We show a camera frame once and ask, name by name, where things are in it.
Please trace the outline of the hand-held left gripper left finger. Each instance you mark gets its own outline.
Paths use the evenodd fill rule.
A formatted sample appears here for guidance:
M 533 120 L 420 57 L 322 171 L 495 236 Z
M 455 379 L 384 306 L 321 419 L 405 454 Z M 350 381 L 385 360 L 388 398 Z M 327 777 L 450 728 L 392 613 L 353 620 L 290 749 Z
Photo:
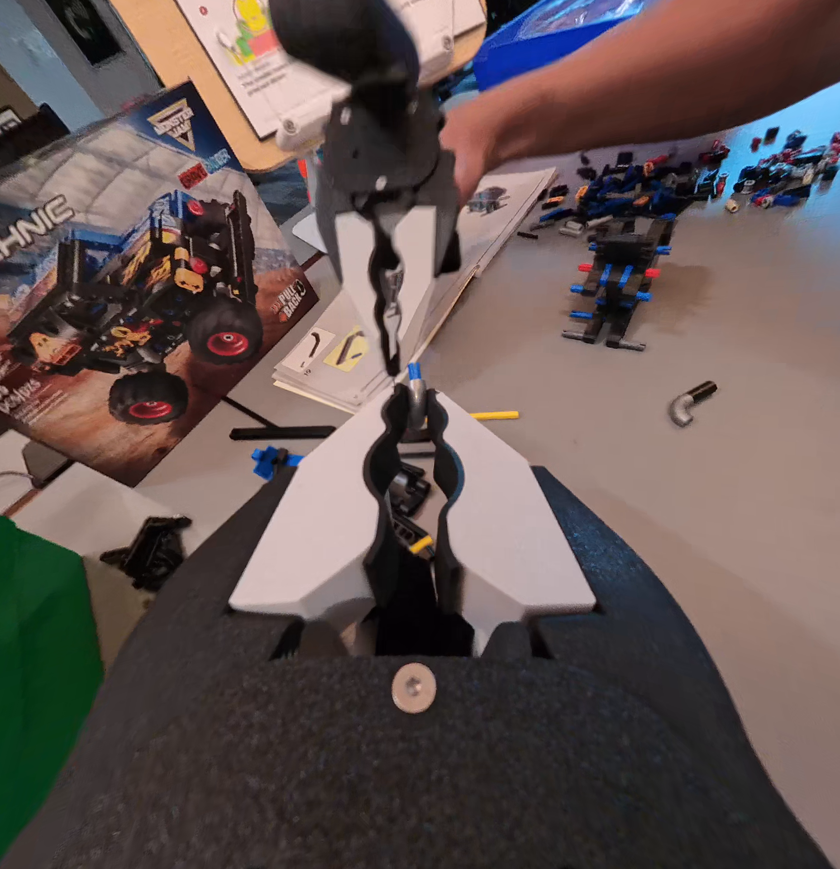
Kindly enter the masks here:
M 230 595 L 233 610 L 342 628 L 366 605 L 392 602 L 403 548 L 387 494 L 407 418 L 408 389 L 393 384 L 304 457 Z

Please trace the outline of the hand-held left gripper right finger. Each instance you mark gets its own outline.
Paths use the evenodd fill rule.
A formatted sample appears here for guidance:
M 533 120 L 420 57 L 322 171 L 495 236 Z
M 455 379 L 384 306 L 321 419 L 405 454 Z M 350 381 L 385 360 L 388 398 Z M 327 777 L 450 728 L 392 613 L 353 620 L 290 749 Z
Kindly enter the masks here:
M 588 614 L 597 604 L 534 470 L 444 393 L 427 395 L 439 607 L 473 630 L 480 654 L 505 623 Z

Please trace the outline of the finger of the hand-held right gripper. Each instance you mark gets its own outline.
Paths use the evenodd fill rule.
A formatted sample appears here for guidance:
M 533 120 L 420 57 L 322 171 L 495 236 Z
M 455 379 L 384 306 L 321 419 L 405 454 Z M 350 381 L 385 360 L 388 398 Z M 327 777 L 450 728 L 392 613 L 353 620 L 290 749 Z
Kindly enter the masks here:
M 367 337 L 380 351 L 387 375 L 394 342 L 388 336 L 382 271 L 397 266 L 391 238 L 376 218 L 351 211 L 336 216 L 340 280 L 352 300 Z
M 393 227 L 391 244 L 403 274 L 400 288 L 386 312 L 388 336 L 394 342 L 387 369 L 396 376 L 414 352 L 428 308 L 435 270 L 436 209 L 431 205 L 412 208 Z

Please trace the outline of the black lego chassis assembly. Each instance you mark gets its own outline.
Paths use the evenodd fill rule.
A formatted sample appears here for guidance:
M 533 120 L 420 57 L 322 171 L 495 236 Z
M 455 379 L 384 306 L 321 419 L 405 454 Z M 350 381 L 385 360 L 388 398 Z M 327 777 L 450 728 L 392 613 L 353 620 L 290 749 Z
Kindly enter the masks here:
M 605 217 L 590 225 L 591 262 L 581 264 L 580 284 L 571 293 L 591 301 L 591 310 L 572 310 L 569 319 L 584 323 L 582 329 L 564 329 L 564 339 L 595 344 L 603 334 L 611 349 L 642 353 L 643 342 L 631 341 L 627 332 L 638 307 L 651 301 L 652 285 L 661 271 L 658 261 L 671 253 L 677 216 L 673 212 L 639 218 Z

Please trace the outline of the person's right forearm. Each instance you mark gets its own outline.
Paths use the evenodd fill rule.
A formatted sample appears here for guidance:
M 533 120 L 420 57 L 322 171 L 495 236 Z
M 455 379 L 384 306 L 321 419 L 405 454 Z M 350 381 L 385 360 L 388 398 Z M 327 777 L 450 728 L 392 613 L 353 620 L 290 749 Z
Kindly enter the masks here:
M 840 81 L 840 1 L 659 2 L 494 92 L 491 159 L 660 143 Z

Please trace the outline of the lego instruction booklet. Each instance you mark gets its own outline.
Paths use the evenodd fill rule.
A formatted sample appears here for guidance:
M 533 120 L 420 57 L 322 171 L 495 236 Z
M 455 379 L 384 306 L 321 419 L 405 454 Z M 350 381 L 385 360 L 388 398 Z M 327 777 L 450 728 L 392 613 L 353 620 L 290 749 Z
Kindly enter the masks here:
M 462 267 L 437 277 L 420 296 L 400 293 L 403 365 L 418 363 L 465 288 L 520 228 L 557 177 L 555 167 L 488 175 L 458 219 Z M 295 347 L 274 366 L 276 387 L 355 414 L 391 384 L 344 291 L 329 299 Z

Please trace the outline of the blue lego panel piece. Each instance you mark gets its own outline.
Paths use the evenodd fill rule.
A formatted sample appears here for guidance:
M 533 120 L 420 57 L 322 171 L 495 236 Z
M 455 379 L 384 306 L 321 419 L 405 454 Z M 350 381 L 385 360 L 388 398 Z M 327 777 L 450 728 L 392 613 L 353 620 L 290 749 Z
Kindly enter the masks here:
M 286 448 L 277 448 L 273 445 L 264 449 L 254 449 L 251 454 L 253 473 L 269 482 L 281 468 L 296 468 L 305 458 L 301 454 L 295 454 Z

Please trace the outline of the heap of black lego pieces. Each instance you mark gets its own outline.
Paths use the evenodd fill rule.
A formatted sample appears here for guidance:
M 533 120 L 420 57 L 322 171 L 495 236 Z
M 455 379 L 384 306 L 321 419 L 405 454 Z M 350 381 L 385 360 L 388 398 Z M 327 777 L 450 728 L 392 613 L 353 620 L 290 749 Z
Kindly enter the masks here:
M 100 562 L 129 577 L 135 589 L 157 593 L 184 563 L 183 532 L 192 525 L 187 516 L 150 516 L 126 547 L 100 554 Z

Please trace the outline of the pile of lego beams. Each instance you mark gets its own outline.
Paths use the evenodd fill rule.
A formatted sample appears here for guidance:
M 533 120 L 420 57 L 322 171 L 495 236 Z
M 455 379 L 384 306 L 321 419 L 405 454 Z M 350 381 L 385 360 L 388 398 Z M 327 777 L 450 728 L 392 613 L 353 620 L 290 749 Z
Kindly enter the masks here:
M 608 220 L 674 220 L 692 203 L 723 193 L 728 176 L 721 165 L 729 154 L 728 145 L 717 139 L 693 161 L 677 160 L 674 150 L 642 161 L 622 151 L 602 170 L 581 154 L 576 186 L 547 188 L 538 198 L 540 216 L 517 236 L 536 241 L 543 229 L 558 226 L 578 237 Z

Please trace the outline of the monster truck lego box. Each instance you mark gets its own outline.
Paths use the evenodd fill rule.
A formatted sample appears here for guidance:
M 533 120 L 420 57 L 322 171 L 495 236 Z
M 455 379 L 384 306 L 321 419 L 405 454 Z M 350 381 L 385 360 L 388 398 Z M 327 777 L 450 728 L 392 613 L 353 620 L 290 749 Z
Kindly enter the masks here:
M 0 171 L 0 417 L 119 483 L 317 303 L 190 82 Z

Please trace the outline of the pile of small lego pins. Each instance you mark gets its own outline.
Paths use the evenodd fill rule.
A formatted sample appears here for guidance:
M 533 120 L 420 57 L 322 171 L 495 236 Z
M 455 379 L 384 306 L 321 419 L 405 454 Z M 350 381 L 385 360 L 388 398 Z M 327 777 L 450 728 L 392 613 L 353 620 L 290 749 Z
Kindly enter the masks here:
M 840 130 L 823 140 L 814 139 L 795 128 L 784 139 L 778 127 L 750 144 L 752 163 L 743 165 L 734 182 L 728 175 L 708 176 L 712 190 L 708 201 L 719 200 L 730 214 L 741 210 L 793 210 L 813 194 L 826 193 L 840 173 Z

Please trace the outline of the white sheet clip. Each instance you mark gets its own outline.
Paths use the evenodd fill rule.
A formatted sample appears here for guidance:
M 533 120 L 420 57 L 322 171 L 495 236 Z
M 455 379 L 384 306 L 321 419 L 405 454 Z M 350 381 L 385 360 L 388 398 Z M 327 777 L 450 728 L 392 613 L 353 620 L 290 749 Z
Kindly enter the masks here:
M 328 113 L 282 118 L 278 122 L 275 143 L 285 153 L 305 153 L 324 140 L 328 120 Z
M 426 31 L 422 34 L 417 47 L 418 81 L 421 86 L 431 85 L 447 74 L 454 57 L 454 49 L 455 38 L 450 29 Z

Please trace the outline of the blue bin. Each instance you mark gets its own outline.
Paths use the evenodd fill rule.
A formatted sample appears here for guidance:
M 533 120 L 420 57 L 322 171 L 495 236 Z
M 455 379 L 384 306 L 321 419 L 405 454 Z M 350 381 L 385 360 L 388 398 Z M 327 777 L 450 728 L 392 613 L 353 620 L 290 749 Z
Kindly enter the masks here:
M 558 61 L 653 1 L 537 2 L 486 38 L 473 61 L 480 92 Z

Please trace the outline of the instruction sheet on wooden stand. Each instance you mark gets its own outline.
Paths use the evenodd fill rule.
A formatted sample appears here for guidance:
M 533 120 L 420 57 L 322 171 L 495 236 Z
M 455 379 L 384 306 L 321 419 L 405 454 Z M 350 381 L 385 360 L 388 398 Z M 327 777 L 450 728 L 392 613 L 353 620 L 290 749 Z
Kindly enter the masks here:
M 351 30 L 344 16 L 362 12 L 366 5 L 365 2 L 269 3 L 272 27 L 283 48 L 288 18 L 303 17 L 309 10 L 314 20 L 322 24 L 325 30 L 324 39 L 317 39 L 313 44 L 317 50 L 326 47 L 349 49 L 354 46 L 350 38 L 358 37 L 359 34 Z M 194 85 L 245 170 L 270 171 L 291 158 L 305 154 L 281 151 L 274 135 L 264 139 L 257 137 L 176 2 L 114 2 L 113 5 L 167 88 L 175 88 L 186 81 Z M 301 62 L 291 51 L 285 52 Z M 317 67 L 310 67 L 327 75 Z M 341 78 L 333 78 L 349 87 Z

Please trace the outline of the green bin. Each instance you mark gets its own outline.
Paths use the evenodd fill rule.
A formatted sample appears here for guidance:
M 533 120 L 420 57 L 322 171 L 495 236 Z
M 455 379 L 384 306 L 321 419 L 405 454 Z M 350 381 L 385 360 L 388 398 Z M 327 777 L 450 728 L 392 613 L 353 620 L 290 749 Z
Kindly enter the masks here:
M 103 674 L 83 560 L 0 516 L 0 859 L 65 766 Z

